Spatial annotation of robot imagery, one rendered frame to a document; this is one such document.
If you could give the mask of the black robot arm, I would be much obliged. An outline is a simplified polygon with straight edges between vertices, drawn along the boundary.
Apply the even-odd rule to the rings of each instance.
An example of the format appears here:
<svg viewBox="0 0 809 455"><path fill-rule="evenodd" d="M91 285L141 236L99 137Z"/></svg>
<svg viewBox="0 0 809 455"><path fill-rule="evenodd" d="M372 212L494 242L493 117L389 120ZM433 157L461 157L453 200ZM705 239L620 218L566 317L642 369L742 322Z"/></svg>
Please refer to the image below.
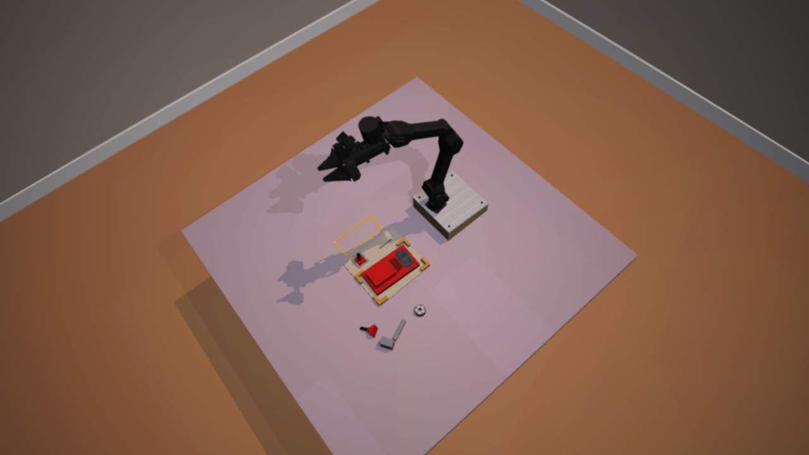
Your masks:
<svg viewBox="0 0 809 455"><path fill-rule="evenodd" d="M391 148L390 144L398 148L407 146L412 140L439 137L437 143L440 152L432 176L423 181L422 189L429 198L425 205L430 210L439 213L447 205L449 196L445 192L443 181L453 155L460 152L463 146L462 139L449 126L447 120L441 118L437 121L408 123L397 120L382 121L380 116L364 116L358 122L358 127L372 158L383 152L387 155ZM352 135L348 136L343 131L336 137L336 141L346 147L349 157L362 149L362 145L356 146Z"/></svg>

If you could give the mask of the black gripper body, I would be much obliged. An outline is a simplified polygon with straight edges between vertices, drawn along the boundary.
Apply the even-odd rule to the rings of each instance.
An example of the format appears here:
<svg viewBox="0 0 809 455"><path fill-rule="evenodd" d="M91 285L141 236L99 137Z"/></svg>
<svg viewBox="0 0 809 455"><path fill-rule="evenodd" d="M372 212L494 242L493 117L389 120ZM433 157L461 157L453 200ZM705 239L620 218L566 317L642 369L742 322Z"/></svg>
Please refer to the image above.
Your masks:
<svg viewBox="0 0 809 455"><path fill-rule="evenodd" d="M348 150L344 148L340 142L336 142L334 145L332 145L334 148L333 150L336 153L336 157L339 159L339 161L341 161L342 164L344 164L346 172L348 173L349 177L353 179L353 181L360 179L361 176L357 166L365 162L370 163L369 159L372 159L372 155L370 155L370 152L368 152L365 142L356 141L356 146L361 145L362 149L351 157L349 157L350 154L348 155Z"/></svg>

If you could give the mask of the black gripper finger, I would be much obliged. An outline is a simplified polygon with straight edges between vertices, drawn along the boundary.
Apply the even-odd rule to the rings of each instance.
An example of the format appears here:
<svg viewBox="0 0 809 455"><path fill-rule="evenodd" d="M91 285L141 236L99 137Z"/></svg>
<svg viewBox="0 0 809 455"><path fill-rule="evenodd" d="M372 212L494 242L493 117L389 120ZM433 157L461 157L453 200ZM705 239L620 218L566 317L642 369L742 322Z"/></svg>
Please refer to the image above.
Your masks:
<svg viewBox="0 0 809 455"><path fill-rule="evenodd" d="M324 182L328 181L351 181L348 173L346 172L346 168L340 161L338 168L336 168L333 172L327 174L325 178L323 178Z"/></svg>
<svg viewBox="0 0 809 455"><path fill-rule="evenodd" d="M340 164L339 159L336 157L336 153L334 152L333 148L331 148L330 156L318 167L319 171L323 171L329 168L338 167Z"/></svg>

